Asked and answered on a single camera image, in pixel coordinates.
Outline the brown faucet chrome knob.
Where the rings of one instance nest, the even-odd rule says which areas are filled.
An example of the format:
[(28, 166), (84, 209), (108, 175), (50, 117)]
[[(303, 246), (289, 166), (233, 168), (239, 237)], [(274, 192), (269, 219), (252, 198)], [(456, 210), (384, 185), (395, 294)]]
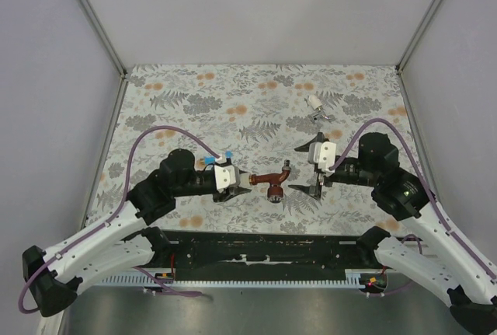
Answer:
[(261, 183), (267, 183), (267, 200), (273, 204), (279, 204), (284, 198), (284, 191), (282, 184), (290, 176), (291, 168), (290, 161), (286, 159), (283, 162), (283, 166), (280, 173), (268, 173), (264, 175), (252, 174), (249, 176), (249, 183), (252, 186), (259, 185)]

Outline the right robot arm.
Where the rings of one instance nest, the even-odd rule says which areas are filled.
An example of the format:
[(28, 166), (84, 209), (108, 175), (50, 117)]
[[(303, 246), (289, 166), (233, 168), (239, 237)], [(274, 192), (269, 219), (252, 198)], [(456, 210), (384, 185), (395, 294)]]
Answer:
[(450, 220), (421, 177), (401, 168), (398, 149), (386, 134), (364, 134), (355, 158), (340, 158), (336, 145), (322, 133), (298, 151), (308, 154), (315, 184), (298, 185), (297, 190), (318, 200), (322, 188), (333, 183), (370, 187), (376, 205), (413, 231), (439, 259), (409, 252), (389, 232), (373, 227), (357, 241), (361, 266), (380, 263), (404, 274), (441, 300), (469, 333), (496, 331), (496, 265)]

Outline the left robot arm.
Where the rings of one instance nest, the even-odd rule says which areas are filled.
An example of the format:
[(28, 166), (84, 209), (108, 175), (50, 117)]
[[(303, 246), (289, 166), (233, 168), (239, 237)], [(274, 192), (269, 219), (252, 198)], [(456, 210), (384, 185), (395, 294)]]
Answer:
[(212, 196), (225, 202), (250, 191), (249, 173), (225, 156), (195, 168), (195, 156), (175, 149), (145, 180), (128, 190), (115, 211), (53, 246), (31, 246), (22, 254), (24, 292), (31, 293), (36, 312), (50, 317), (64, 311), (82, 292), (96, 258), (129, 236), (146, 237), (152, 223), (173, 211), (179, 197)]

